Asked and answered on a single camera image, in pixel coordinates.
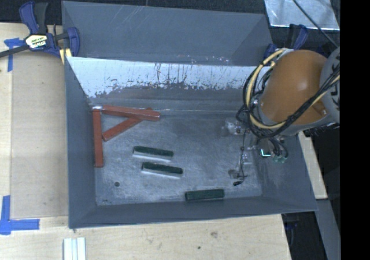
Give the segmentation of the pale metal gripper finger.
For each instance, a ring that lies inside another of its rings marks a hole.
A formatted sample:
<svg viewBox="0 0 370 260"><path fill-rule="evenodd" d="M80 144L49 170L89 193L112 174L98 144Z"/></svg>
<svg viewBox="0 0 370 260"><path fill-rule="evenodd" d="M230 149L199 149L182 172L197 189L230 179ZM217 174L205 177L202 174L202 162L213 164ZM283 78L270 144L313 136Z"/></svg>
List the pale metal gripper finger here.
<svg viewBox="0 0 370 260"><path fill-rule="evenodd" d="M254 151L254 146L242 145L240 147L236 174L238 179L245 179L247 177L246 168L254 163Z"/></svg>
<svg viewBox="0 0 370 260"><path fill-rule="evenodd" d="M221 127L222 136L238 136L243 135L245 126L235 118L226 118Z"/></svg>

